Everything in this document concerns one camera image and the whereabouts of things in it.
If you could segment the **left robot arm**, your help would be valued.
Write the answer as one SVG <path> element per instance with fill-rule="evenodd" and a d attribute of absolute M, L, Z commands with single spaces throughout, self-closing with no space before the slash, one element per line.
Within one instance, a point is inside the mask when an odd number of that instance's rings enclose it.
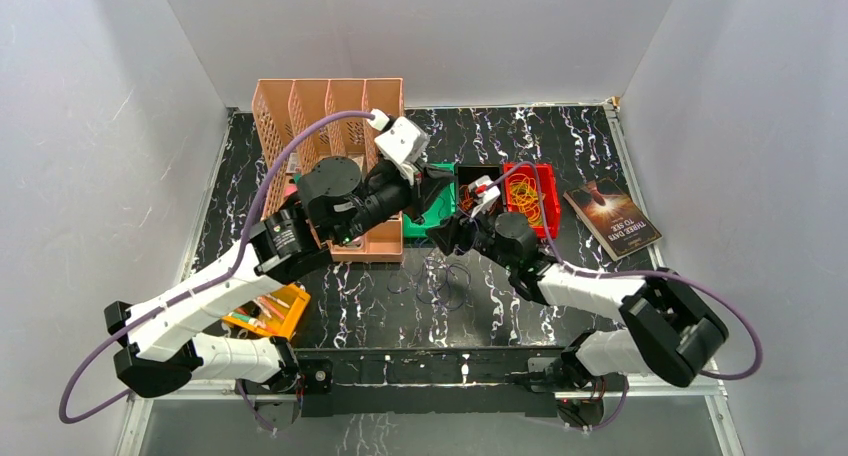
<path fill-rule="evenodd" d="M 247 242 L 160 297 L 104 313 L 121 345 L 113 363 L 118 379 L 154 398 L 191 380 L 250 381 L 289 392 L 301 371 L 288 337 L 236 339 L 207 328 L 238 307 L 326 268 L 330 248 L 352 242 L 401 212 L 422 218 L 455 180 L 452 172 L 418 161 L 407 181 L 382 159 L 368 173 L 352 159 L 321 159 L 297 190 L 268 218 L 253 224 Z"/>

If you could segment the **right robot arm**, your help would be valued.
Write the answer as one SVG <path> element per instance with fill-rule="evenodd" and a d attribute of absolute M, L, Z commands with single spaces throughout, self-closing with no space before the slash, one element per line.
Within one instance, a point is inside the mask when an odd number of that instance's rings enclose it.
<path fill-rule="evenodd" d="M 590 389 L 609 374 L 654 374 L 688 386 L 729 336 L 723 321 L 669 270 L 614 278 L 580 276 L 542 249 L 527 218 L 455 213 L 427 229 L 444 253 L 474 250 L 503 267 L 516 294 L 549 307 L 570 307 L 614 320 L 615 331 L 587 330 L 542 369 L 530 365 L 518 384 Z"/>

